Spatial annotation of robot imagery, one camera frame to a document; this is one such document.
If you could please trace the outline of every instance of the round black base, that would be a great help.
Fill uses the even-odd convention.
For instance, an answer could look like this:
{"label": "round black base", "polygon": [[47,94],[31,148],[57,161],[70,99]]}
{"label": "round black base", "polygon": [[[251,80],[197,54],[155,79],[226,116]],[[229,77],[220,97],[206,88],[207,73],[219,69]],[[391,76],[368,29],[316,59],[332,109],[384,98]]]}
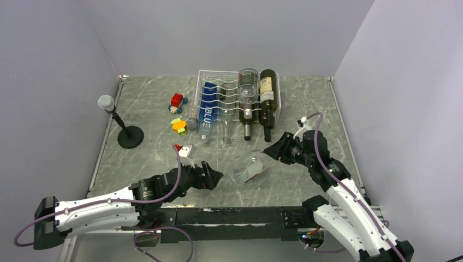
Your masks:
{"label": "round black base", "polygon": [[139,127],[131,126],[127,127],[127,129],[129,130],[131,136],[127,136],[126,132],[121,130],[117,136],[117,142],[125,149],[132,149],[141,144],[145,134]]}

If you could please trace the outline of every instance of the marble tabletop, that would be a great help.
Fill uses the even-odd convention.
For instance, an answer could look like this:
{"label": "marble tabletop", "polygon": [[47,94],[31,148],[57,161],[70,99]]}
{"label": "marble tabletop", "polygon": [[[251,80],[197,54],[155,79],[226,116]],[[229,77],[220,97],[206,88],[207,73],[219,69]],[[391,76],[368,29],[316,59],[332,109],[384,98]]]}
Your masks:
{"label": "marble tabletop", "polygon": [[[137,148],[127,150],[117,143],[121,128],[112,121],[108,139],[93,186],[93,195],[113,192],[131,183],[160,175],[176,167],[174,143],[196,145],[195,163],[209,162],[224,177],[213,191],[191,188],[184,198],[177,198],[163,207],[255,207],[295,206],[304,200],[321,194],[307,169],[301,165],[276,163],[243,186],[235,185],[227,170],[240,162],[243,154],[253,148],[263,150],[271,143],[263,139],[260,125],[252,126],[252,140],[243,139],[243,126],[234,123],[231,144],[222,144],[222,125],[215,122],[214,132],[206,143],[195,131],[179,136],[174,133],[170,122],[181,117],[188,119],[192,103],[184,105],[183,113],[171,114],[168,110],[174,93],[191,98],[197,84],[197,77],[127,77],[117,103],[117,112],[126,126],[138,126],[145,138]],[[285,131],[294,133],[296,122],[302,116],[316,111],[324,114],[320,130],[328,140],[331,156],[340,160],[352,174],[359,186],[358,174],[343,130],[338,109],[326,77],[280,76],[282,109],[279,121],[272,130],[272,142],[276,142]]]}

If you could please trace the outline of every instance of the transparent jar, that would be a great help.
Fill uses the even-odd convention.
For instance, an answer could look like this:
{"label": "transparent jar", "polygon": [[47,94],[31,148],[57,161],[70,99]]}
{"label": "transparent jar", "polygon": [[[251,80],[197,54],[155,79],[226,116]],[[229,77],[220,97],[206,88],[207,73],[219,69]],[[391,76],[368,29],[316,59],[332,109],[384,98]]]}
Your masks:
{"label": "transparent jar", "polygon": [[228,170],[228,176],[235,184],[241,186],[249,183],[250,179],[262,174],[276,163],[278,161],[269,157],[261,150],[253,149],[250,153],[244,154],[238,164]]}

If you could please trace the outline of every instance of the bottle label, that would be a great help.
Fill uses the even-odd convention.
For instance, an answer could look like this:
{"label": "bottle label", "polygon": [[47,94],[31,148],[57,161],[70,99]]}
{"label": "bottle label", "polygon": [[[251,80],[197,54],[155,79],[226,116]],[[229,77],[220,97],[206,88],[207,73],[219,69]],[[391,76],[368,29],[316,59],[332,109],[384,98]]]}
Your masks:
{"label": "bottle label", "polygon": [[273,100],[272,78],[266,77],[260,80],[260,101]]}

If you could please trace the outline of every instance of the red toy block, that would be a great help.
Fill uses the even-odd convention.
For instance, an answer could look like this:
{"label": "red toy block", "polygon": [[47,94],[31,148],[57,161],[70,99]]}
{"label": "red toy block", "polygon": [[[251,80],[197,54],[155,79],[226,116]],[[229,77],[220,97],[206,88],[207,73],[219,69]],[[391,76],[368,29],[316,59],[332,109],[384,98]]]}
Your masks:
{"label": "red toy block", "polygon": [[181,94],[175,93],[175,95],[172,97],[172,100],[170,101],[170,104],[178,108],[180,107],[180,104],[182,103],[182,101],[183,101],[183,96]]}

